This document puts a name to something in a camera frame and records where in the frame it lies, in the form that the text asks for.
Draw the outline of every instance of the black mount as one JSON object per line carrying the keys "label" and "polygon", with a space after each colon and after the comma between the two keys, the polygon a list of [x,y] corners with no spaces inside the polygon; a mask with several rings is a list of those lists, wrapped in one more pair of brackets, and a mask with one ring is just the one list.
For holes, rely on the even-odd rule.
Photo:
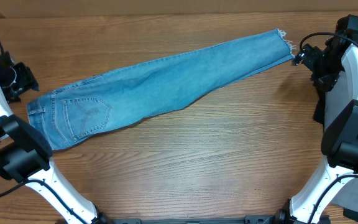
{"label": "black mount", "polygon": [[[338,20],[335,33],[358,42],[358,16],[348,15]],[[340,37],[332,37],[324,50],[306,44],[293,59],[293,64],[302,63],[312,71],[310,79],[318,91],[324,93],[334,88],[339,72],[343,71],[342,56],[351,45]]]}
{"label": "black mount", "polygon": [[321,152],[331,167],[358,173],[358,100],[352,100],[324,132]]}
{"label": "black mount", "polygon": [[0,176],[3,179],[20,183],[41,169],[49,169],[52,149],[31,125],[14,114],[2,116],[0,138],[6,134],[13,142],[0,149]]}
{"label": "black mount", "polygon": [[19,95],[27,90],[38,91],[38,82],[30,68],[22,62],[14,63],[9,52],[0,54],[0,86],[8,103],[20,101]]}

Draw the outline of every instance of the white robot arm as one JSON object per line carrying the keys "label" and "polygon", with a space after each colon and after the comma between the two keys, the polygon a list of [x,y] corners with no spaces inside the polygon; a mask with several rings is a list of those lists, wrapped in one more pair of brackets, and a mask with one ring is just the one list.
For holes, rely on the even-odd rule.
{"label": "white robot arm", "polygon": [[[12,73],[5,73],[5,76],[9,78],[11,75],[12,81],[10,86],[7,88],[12,88],[11,92],[15,91],[15,88],[25,88],[23,83],[20,83],[20,78],[22,76],[31,75],[31,74],[22,74],[16,71],[16,67],[11,64],[4,64],[8,68],[8,71],[11,70]],[[31,134],[31,132],[37,132],[35,129],[32,129],[30,126],[24,126],[21,128],[23,123],[21,123],[19,118],[13,115],[10,107],[8,106],[8,100],[6,98],[7,93],[3,92],[4,87],[0,85],[0,118],[5,119],[5,122],[1,122],[0,120],[0,130],[4,130],[6,134],[1,135],[0,139],[5,138],[11,132],[16,131],[25,131],[26,134]],[[8,130],[7,126],[9,125],[17,125],[17,130]],[[100,214],[98,213],[96,207],[93,205],[92,202],[82,197],[72,186],[71,184],[64,178],[64,176],[60,173],[57,169],[54,160],[52,159],[51,149],[49,147],[42,147],[42,143],[45,145],[45,142],[36,142],[35,145],[38,146],[39,152],[37,151],[28,151],[23,152],[17,150],[18,155],[10,156],[8,158],[0,157],[0,174],[5,179],[15,179],[18,182],[28,182],[25,185],[27,187],[32,188],[38,194],[43,196],[61,215],[64,217],[67,223],[69,224],[84,224],[84,223],[109,223],[109,222],[102,222],[100,220]],[[9,164],[21,162],[20,159],[16,159],[15,157],[26,157],[29,160],[34,160],[36,162],[27,162],[23,161],[23,165],[34,165],[37,164],[38,166],[35,169],[27,170],[27,176],[23,176],[23,174],[18,174],[23,169],[23,166],[10,166]],[[44,184],[40,184],[39,182],[32,182],[32,181],[41,181]]]}
{"label": "white robot arm", "polygon": [[[326,93],[324,127],[327,128],[353,99],[358,100],[358,48],[351,44],[342,56],[345,71],[339,73],[334,88]],[[353,174],[352,169],[341,166],[332,168],[326,156],[323,156],[318,168],[303,189],[290,200],[290,214],[297,220],[307,223],[317,199],[337,177]],[[353,178],[346,178],[337,183],[323,198],[312,223],[318,223],[320,216],[343,186]]]}

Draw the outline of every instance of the blue jeans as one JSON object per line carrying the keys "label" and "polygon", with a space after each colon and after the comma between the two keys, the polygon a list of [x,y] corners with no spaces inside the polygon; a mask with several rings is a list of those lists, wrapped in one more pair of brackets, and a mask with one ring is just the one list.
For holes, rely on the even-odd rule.
{"label": "blue jeans", "polygon": [[111,70],[51,91],[27,105],[29,123],[65,149],[170,111],[292,59],[278,29],[205,49]]}

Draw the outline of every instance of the seam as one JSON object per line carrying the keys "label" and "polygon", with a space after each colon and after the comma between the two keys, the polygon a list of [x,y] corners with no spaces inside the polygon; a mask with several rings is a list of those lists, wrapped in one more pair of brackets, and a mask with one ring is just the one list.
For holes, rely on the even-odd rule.
{"label": "seam", "polygon": [[104,123],[106,123],[104,126],[106,126],[109,123],[111,106],[108,105],[107,103],[105,103],[103,100],[100,100],[100,103],[104,104],[108,108],[108,110],[106,112],[106,119],[104,120]]}
{"label": "seam", "polygon": [[29,124],[31,125],[30,115],[29,112],[27,112],[27,120],[29,121]]}
{"label": "seam", "polygon": [[32,115],[32,114],[44,113],[44,112],[46,112],[45,108],[41,108],[41,107],[40,107],[40,109],[28,111],[27,114],[28,114],[28,115]]}
{"label": "seam", "polygon": [[74,98],[74,99],[66,99],[66,100],[62,100],[64,101],[65,103],[69,104],[71,102],[78,102],[78,101],[87,101],[87,100],[93,100],[93,101],[96,101],[96,102],[99,102],[101,101],[100,98]]}
{"label": "seam", "polygon": [[65,115],[65,123],[66,123],[66,127],[70,132],[71,137],[74,139],[74,141],[77,141],[77,138],[74,136],[74,132],[71,128],[70,125],[70,120],[68,119],[68,112],[67,112],[67,104],[66,104],[66,100],[62,100],[63,103],[63,110],[64,110],[64,115]]}
{"label": "seam", "polygon": [[[37,98],[37,105],[38,105],[39,108],[41,108],[39,98]],[[45,129],[44,115],[42,113],[40,115],[41,115],[42,129],[44,130],[44,133],[45,133],[45,135],[47,137],[47,140],[48,140],[49,144],[53,145],[52,142],[49,139],[49,135],[47,134],[47,130]]]}
{"label": "seam", "polygon": [[59,135],[60,139],[63,141],[64,145],[69,146],[69,144],[67,143],[67,140],[66,140],[65,137],[61,134],[61,132],[58,130],[57,125],[56,125],[55,95],[56,95],[56,92],[53,91],[52,94],[51,94],[51,102],[52,102],[52,124],[53,124],[53,128],[55,129],[56,133]]}

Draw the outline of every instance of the pocket stitching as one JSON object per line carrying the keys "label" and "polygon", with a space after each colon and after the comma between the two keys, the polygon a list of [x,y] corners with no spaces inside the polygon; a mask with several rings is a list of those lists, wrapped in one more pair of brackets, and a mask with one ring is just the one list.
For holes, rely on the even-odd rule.
{"label": "pocket stitching", "polygon": [[[67,108],[67,104],[70,104],[71,102],[78,102],[78,101],[86,101],[86,100],[94,100],[98,103],[101,103],[103,104],[106,108],[107,108],[107,111],[106,111],[106,118],[104,119],[104,121],[101,123],[101,125],[97,125],[87,131],[84,131],[83,133],[80,133],[80,134],[77,134],[77,135],[74,135],[74,132],[71,128],[71,125],[70,125],[70,119],[68,118],[68,108]],[[108,105],[107,103],[105,103],[103,100],[101,100],[100,98],[77,98],[77,99],[69,99],[69,100],[62,100],[62,103],[63,103],[63,110],[65,111],[64,112],[64,117],[65,117],[65,123],[66,123],[66,126],[67,126],[67,129],[69,130],[70,132],[70,136],[73,138],[73,140],[75,142],[77,142],[79,139],[89,135],[90,133],[96,131],[96,130],[99,130],[103,127],[105,127],[108,122],[109,122],[109,117],[110,117],[110,111],[111,111],[111,106]]]}
{"label": "pocket stitching", "polygon": [[59,135],[60,139],[62,140],[62,142],[64,143],[64,145],[66,145],[67,147],[69,146],[69,144],[67,143],[67,139],[66,137],[62,134],[62,132],[59,130],[57,124],[56,124],[56,105],[55,105],[55,99],[56,99],[56,93],[52,93],[50,95],[50,101],[51,101],[51,107],[52,107],[52,124],[53,124],[53,128],[55,129],[56,133]]}

